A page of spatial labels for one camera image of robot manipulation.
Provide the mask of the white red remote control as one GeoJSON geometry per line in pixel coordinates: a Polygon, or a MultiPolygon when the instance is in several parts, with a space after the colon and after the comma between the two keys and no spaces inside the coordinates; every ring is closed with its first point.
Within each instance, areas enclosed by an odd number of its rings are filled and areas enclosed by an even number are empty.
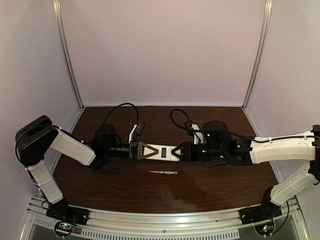
{"type": "Polygon", "coordinates": [[[155,161],[167,161],[167,162],[179,162],[180,160],[171,154],[171,150],[176,147],[174,145],[159,145],[159,144],[148,144],[154,148],[159,150],[159,153],[151,158],[147,158],[147,160],[155,160],[155,161]]]}

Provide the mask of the clear handle screwdriver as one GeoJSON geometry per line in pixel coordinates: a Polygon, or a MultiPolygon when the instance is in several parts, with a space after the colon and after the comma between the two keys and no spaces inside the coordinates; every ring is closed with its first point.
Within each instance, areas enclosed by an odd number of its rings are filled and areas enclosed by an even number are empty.
{"type": "Polygon", "coordinates": [[[161,174],[161,175],[178,175],[178,172],[177,172],[177,171],[157,171],[157,170],[149,170],[148,173],[161,174]]]}

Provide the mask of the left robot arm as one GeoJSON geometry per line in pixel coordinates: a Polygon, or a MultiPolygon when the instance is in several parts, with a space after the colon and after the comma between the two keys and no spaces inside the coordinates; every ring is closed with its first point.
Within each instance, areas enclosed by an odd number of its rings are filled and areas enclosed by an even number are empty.
{"type": "Polygon", "coordinates": [[[141,159],[144,144],[138,141],[122,143],[110,124],[100,127],[89,144],[75,138],[51,119],[42,115],[21,128],[15,135],[15,153],[30,173],[50,204],[57,204],[64,195],[45,163],[45,154],[54,150],[92,170],[108,164],[110,158],[141,159]]]}

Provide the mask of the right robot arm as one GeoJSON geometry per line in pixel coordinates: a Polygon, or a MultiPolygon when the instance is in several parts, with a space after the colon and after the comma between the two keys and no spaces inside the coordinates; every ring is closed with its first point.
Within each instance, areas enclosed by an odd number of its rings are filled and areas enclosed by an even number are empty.
{"type": "Polygon", "coordinates": [[[183,162],[222,160],[227,165],[252,166],[272,161],[303,160],[296,172],[283,182],[268,188],[261,207],[277,209],[288,199],[320,182],[320,129],[280,137],[246,137],[229,131],[223,121],[212,120],[200,130],[189,123],[182,127],[194,137],[204,137],[200,143],[183,142],[171,154],[183,162]]]}

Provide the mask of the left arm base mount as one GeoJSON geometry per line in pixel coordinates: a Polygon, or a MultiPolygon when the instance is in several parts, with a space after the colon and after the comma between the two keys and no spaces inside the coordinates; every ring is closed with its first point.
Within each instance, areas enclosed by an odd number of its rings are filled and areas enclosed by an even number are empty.
{"type": "Polygon", "coordinates": [[[64,239],[74,234],[77,227],[87,225],[89,213],[88,209],[73,206],[69,206],[66,213],[63,213],[62,210],[49,206],[45,215],[57,220],[53,226],[53,230],[58,237],[64,239]]]}

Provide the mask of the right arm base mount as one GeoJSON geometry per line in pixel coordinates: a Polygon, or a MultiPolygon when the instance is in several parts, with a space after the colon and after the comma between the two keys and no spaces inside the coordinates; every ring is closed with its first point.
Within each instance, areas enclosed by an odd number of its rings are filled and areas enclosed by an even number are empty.
{"type": "Polygon", "coordinates": [[[276,231],[275,217],[282,215],[280,208],[272,209],[262,205],[240,209],[239,216],[243,225],[253,224],[255,232],[264,238],[271,237],[276,231]]]}

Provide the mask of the front aluminium rail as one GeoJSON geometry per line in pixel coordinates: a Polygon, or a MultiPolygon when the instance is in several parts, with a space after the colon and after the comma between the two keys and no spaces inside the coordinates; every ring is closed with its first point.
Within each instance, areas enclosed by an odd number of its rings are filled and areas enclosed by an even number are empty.
{"type": "Polygon", "coordinates": [[[54,232],[58,220],[46,216],[47,204],[32,197],[18,240],[310,240],[298,200],[288,200],[289,215],[272,236],[259,235],[259,223],[242,224],[234,208],[195,213],[129,213],[88,208],[86,225],[63,238],[54,232]]]}

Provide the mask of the left aluminium frame post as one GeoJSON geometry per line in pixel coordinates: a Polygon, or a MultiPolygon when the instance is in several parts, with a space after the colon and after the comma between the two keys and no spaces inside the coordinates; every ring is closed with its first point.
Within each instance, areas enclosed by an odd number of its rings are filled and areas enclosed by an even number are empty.
{"type": "Polygon", "coordinates": [[[84,104],[81,99],[80,91],[76,82],[76,77],[75,77],[73,66],[72,66],[60,0],[53,0],[53,10],[55,14],[56,23],[57,23],[57,30],[58,30],[59,41],[60,41],[61,50],[62,50],[62,56],[65,63],[65,68],[67,71],[70,86],[71,86],[77,107],[80,110],[83,110],[84,104]]]}

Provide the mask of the aluminium frame post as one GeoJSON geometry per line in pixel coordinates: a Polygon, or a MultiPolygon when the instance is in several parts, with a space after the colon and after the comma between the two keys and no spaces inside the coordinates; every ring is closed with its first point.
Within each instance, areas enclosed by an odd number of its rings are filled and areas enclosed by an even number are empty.
{"type": "Polygon", "coordinates": [[[270,25],[271,25],[271,19],[272,19],[272,13],[273,13],[273,1],[272,0],[265,0],[264,1],[264,10],[263,10],[263,17],[262,17],[262,23],[261,23],[261,30],[256,50],[256,55],[254,59],[254,64],[252,68],[252,72],[250,75],[250,80],[248,84],[248,88],[245,94],[245,98],[242,104],[242,109],[245,111],[248,108],[249,101],[251,99],[254,86],[258,77],[259,69],[262,63],[262,58],[264,54],[264,50],[266,47],[270,25]]]}
{"type": "Polygon", "coordinates": [[[62,56],[65,63],[65,68],[67,71],[70,86],[71,86],[77,107],[80,110],[83,110],[84,104],[81,99],[80,91],[76,82],[76,77],[75,77],[73,66],[72,66],[60,0],[53,0],[53,10],[55,14],[56,23],[57,23],[57,30],[58,30],[59,41],[60,41],[61,50],[62,50],[62,56]]]}

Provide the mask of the right aluminium frame post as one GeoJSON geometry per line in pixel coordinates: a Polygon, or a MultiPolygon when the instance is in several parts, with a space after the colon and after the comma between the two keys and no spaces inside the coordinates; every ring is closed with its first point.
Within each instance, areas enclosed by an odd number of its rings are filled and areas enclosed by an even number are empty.
{"type": "Polygon", "coordinates": [[[264,10],[263,10],[263,17],[262,17],[262,23],[261,23],[261,30],[256,50],[256,55],[254,59],[254,64],[252,68],[252,72],[250,75],[250,80],[248,84],[248,88],[245,94],[245,98],[242,104],[242,109],[245,111],[248,108],[249,101],[251,99],[254,86],[258,77],[259,69],[262,63],[262,58],[264,54],[264,50],[266,47],[270,25],[271,25],[271,19],[272,19],[272,13],[273,13],[273,1],[272,0],[265,0],[264,1],[264,10]]]}

